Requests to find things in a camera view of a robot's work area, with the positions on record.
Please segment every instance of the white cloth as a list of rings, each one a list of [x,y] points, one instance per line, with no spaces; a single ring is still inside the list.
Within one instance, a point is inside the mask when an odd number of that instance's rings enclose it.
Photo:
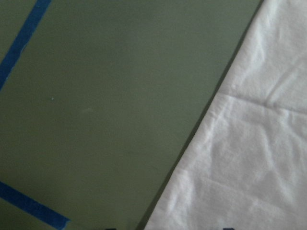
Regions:
[[[146,230],[307,230],[307,0],[265,0]]]

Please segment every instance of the painter's tape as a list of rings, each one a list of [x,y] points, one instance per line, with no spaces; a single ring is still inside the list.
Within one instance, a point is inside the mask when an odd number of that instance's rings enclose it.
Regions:
[[[38,203],[28,196],[0,182],[0,198],[33,215],[57,230],[63,230],[70,221],[65,216]]]
[[[37,0],[33,9],[31,10],[28,18],[25,20],[19,34],[15,38],[12,46],[10,47],[8,53],[4,57],[0,64],[0,90],[2,89],[5,81],[9,77],[12,69],[17,63],[23,49],[29,42],[32,34],[34,33],[38,23],[44,16],[48,5],[51,0]]]

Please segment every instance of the green floor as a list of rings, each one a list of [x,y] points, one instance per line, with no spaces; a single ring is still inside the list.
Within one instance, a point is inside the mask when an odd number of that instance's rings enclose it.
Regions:
[[[0,58],[34,0],[0,1]],[[141,230],[259,0],[53,0],[0,92],[0,181]],[[52,228],[0,199],[0,230]]]

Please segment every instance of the blue tape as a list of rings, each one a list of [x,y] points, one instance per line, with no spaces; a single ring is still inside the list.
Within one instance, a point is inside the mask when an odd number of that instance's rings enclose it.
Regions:
[[[34,33],[38,23],[44,16],[51,0],[37,0],[33,9],[31,10],[28,18],[25,20],[19,34],[15,38],[8,53],[0,64],[0,90],[2,89],[5,81],[9,77],[12,69],[17,63],[23,49],[29,42],[32,34]]]
[[[0,182],[0,197],[57,230],[63,230],[70,221],[65,216],[62,216],[2,182]]]

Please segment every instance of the wrinkled white cloth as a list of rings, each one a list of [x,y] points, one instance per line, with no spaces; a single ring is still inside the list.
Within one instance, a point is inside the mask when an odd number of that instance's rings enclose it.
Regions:
[[[307,230],[307,0],[265,0],[146,230]]]

